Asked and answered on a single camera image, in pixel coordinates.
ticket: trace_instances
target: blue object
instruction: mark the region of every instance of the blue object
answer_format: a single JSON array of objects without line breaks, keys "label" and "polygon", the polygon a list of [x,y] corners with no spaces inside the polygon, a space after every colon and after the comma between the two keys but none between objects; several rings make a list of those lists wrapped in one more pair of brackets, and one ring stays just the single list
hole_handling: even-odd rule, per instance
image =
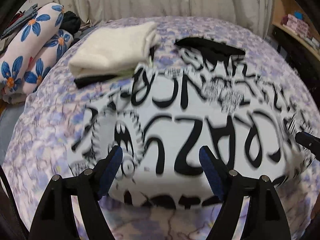
[{"label": "blue object", "polygon": [[115,155],[110,160],[107,168],[105,169],[100,179],[100,189],[98,192],[99,198],[108,194],[111,184],[122,163],[122,158],[123,158],[122,148],[118,147],[118,149],[115,152]]},{"label": "blue object", "polygon": [[24,26],[30,19],[32,19],[37,14],[37,11],[38,4],[36,3],[33,6],[31,6],[28,10],[26,10],[22,17],[17,19],[11,26],[4,30],[3,34],[1,35],[1,40],[9,36],[17,28]]},{"label": "blue object", "polygon": [[294,16],[300,20],[303,20],[303,15],[300,12],[294,12]]},{"label": "blue object", "polygon": [[204,174],[206,175],[207,180],[210,184],[213,194],[215,194],[221,201],[223,201],[223,197],[225,194],[223,192],[222,181],[204,147],[200,148],[199,161],[203,168]]}]

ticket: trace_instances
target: screw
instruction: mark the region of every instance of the screw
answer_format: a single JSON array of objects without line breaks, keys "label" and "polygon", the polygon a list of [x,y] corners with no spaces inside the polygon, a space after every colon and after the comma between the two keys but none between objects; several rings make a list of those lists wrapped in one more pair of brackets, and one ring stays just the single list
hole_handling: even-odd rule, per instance
[{"label": "screw", "polygon": [[60,175],[56,174],[52,176],[53,181],[57,181],[58,179],[60,179]]},{"label": "screw", "polygon": [[265,182],[267,182],[267,181],[270,180],[267,175],[262,175],[262,176],[261,176],[261,179],[262,179],[263,181],[265,181]]},{"label": "screw", "polygon": [[90,174],[92,174],[93,173],[93,170],[92,169],[86,169],[85,171],[84,171],[84,174],[85,175],[90,175]]},{"label": "screw", "polygon": [[235,176],[238,175],[238,172],[235,171],[235,170],[230,170],[230,171],[229,171],[229,174],[230,174],[231,176],[235,177]]}]

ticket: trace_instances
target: gray cloth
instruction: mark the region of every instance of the gray cloth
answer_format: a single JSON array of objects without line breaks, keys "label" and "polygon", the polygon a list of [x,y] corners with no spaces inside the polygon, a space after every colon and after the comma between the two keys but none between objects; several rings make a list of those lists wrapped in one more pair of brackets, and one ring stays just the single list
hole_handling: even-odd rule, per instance
[{"label": "gray cloth", "polygon": [[33,16],[36,15],[38,11],[38,4],[34,4],[28,10],[25,11],[24,15],[16,20],[10,27],[6,28],[1,35],[1,39],[9,36],[14,30],[19,28],[20,26],[23,27],[28,20],[30,20]]},{"label": "gray cloth", "polygon": [[10,42],[13,40],[15,36],[17,36],[18,32],[22,29],[21,27],[17,28],[13,33],[2,40],[0,40],[0,54],[5,51],[5,49],[9,46]]},{"label": "gray cloth", "polygon": [[10,143],[13,129],[23,113],[24,103],[8,105],[0,116],[0,165],[4,162],[5,154]]}]

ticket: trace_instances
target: black cable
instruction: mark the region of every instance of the black cable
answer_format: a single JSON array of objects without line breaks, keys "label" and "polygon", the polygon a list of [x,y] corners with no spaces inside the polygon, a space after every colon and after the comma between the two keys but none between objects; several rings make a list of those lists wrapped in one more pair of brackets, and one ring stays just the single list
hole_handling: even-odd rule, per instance
[{"label": "black cable", "polygon": [[16,202],[14,200],[14,197],[13,197],[9,182],[7,180],[6,175],[4,174],[4,171],[3,171],[2,167],[1,167],[1,165],[0,165],[0,179],[2,180],[2,182],[4,184],[5,190],[7,191],[7,194],[8,194],[8,197],[9,197],[9,201],[10,201],[10,204],[11,204],[11,208],[12,208],[12,211],[13,211],[13,215],[14,215],[16,221],[17,221],[17,224],[19,226],[21,234],[24,237],[24,239],[27,240],[28,237],[29,237],[29,231],[26,228],[26,226],[23,223],[23,221],[21,220],[21,217],[19,215],[18,208],[17,208]]}]

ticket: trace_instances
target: folded white towel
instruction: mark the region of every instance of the folded white towel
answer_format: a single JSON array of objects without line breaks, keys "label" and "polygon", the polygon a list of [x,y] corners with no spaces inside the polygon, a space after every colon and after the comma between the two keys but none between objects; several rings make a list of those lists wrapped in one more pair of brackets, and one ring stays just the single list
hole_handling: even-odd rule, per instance
[{"label": "folded white towel", "polygon": [[117,74],[148,63],[149,49],[160,41],[156,23],[93,32],[70,59],[75,78]]}]

